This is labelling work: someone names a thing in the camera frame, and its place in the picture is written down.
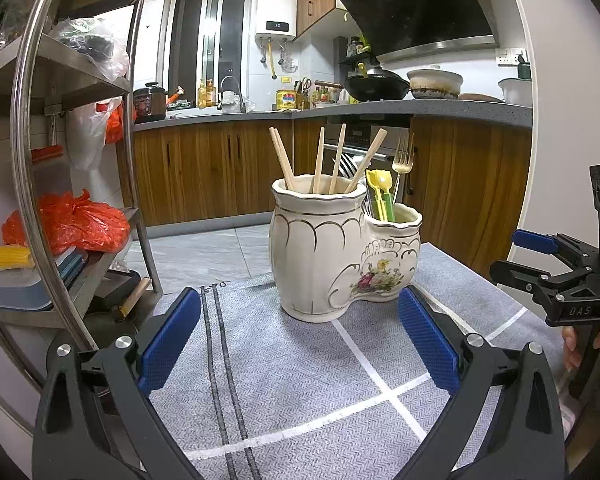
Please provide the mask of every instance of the gray dish towel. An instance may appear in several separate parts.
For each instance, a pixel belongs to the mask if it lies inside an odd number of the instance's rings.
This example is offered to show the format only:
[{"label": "gray dish towel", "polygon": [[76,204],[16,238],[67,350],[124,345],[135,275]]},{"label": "gray dish towel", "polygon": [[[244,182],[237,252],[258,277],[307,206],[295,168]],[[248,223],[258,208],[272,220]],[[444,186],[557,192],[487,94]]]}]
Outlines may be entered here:
[{"label": "gray dish towel", "polygon": [[[413,281],[435,309],[494,346],[540,342],[564,385],[559,330],[510,296],[430,244]],[[395,301],[359,301],[339,320],[309,324],[280,309],[271,274],[200,292],[203,316],[150,399],[205,479],[391,479],[448,400]],[[492,388],[460,466],[475,457],[497,400]]]}]

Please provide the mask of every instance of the human hand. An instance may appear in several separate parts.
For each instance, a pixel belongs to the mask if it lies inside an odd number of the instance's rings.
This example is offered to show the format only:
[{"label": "human hand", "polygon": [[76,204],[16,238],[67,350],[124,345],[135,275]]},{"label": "human hand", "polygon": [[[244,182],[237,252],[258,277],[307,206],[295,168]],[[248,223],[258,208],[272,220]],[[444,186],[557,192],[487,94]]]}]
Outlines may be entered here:
[{"label": "human hand", "polygon": [[[562,339],[564,339],[564,350],[562,354],[562,362],[565,368],[571,371],[582,364],[582,356],[576,350],[578,337],[573,326],[565,326],[562,329]],[[600,332],[593,341],[593,348],[600,348]]]}]

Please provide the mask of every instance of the water heater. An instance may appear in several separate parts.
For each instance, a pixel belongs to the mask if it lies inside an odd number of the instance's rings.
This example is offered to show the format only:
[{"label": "water heater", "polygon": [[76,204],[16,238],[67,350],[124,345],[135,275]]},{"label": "water heater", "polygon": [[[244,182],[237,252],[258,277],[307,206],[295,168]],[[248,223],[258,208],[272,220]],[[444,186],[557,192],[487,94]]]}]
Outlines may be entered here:
[{"label": "water heater", "polygon": [[256,39],[293,40],[298,0],[258,0]]}]

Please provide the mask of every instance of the range hood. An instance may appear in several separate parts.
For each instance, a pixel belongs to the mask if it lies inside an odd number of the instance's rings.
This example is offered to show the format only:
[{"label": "range hood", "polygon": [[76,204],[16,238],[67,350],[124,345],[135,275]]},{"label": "range hood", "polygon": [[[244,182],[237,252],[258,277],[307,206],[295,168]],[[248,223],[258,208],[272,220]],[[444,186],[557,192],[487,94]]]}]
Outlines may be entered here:
[{"label": "range hood", "polygon": [[341,0],[380,61],[498,45],[490,0]]}]

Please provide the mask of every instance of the corn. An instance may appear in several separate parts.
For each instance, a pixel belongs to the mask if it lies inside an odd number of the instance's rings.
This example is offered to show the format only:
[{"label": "corn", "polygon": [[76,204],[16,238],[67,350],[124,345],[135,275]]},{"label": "corn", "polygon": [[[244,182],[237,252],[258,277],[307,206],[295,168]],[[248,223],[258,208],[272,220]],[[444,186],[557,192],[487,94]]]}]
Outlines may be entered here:
[{"label": "corn", "polygon": [[32,269],[34,267],[31,250],[21,245],[0,246],[0,270]]}]

